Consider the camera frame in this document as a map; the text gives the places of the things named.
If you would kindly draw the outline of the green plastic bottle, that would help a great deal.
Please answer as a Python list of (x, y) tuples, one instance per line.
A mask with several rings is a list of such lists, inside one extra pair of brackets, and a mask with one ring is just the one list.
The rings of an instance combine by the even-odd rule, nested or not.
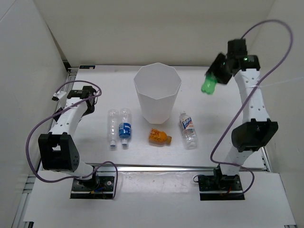
[(213, 74), (206, 74), (205, 81), (201, 86), (202, 93), (212, 95), (215, 91), (217, 80)]

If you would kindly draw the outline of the clear unlabelled plastic bottle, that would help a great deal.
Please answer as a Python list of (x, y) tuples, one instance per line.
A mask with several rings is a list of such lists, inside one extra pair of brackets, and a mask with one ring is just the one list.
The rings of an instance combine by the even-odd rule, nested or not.
[(119, 117), (119, 112), (117, 110), (111, 109), (108, 111), (107, 138), (111, 148), (115, 148), (117, 144), (118, 117)]

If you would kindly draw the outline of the blue label clear bottle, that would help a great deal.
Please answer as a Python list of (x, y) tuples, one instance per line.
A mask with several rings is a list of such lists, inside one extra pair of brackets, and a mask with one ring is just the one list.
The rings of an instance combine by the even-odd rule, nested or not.
[(132, 114), (127, 108), (120, 110), (119, 139), (123, 147), (128, 147), (132, 136)]

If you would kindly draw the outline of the white label clear bottle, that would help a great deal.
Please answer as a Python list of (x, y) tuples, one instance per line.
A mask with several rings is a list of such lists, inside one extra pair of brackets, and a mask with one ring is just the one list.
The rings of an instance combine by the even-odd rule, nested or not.
[(194, 149), (197, 147), (197, 134), (194, 128), (192, 118), (181, 112), (179, 117), (179, 123), (181, 126), (182, 135), (185, 140), (185, 146), (187, 149)]

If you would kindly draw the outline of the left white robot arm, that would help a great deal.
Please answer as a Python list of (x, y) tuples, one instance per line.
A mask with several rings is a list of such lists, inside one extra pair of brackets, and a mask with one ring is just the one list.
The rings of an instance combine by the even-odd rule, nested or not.
[(57, 113), (64, 113), (54, 117), (55, 125), (47, 134), (41, 134), (38, 138), (43, 168), (76, 176), (79, 183), (89, 190), (98, 188), (100, 179), (91, 174), (94, 170), (92, 165), (81, 161), (73, 135), (82, 117), (94, 112), (93, 96), (96, 94), (97, 91), (92, 86), (83, 86), (81, 90), (71, 90), (69, 93), (54, 93), (52, 100), (58, 101), (61, 106)]

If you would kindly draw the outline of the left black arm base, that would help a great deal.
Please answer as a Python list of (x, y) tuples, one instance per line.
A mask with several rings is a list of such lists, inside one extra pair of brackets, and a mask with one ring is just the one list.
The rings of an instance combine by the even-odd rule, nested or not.
[(90, 180), (73, 179), (70, 198), (82, 200), (112, 200), (115, 176), (94, 174)]

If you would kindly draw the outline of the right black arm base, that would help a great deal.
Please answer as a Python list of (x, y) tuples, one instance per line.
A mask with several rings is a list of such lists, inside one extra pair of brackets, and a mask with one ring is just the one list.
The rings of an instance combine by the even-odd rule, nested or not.
[(239, 175), (224, 175), (220, 167), (215, 168), (212, 175), (194, 176), (193, 181), (199, 185), (200, 201), (245, 199)]

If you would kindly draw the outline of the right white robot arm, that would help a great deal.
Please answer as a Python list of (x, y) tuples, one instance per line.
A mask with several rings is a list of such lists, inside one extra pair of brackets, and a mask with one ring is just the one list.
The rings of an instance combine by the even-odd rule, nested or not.
[(230, 185), (230, 179), (238, 175), (247, 158), (266, 146), (278, 130), (278, 123), (271, 121), (261, 89), (257, 86), (260, 80), (259, 70), (257, 56), (226, 57), (219, 53), (206, 73), (223, 85), (233, 78), (242, 103), (242, 124), (232, 130), (232, 148), (219, 164), (221, 173), (213, 178), (213, 184), (219, 190)]

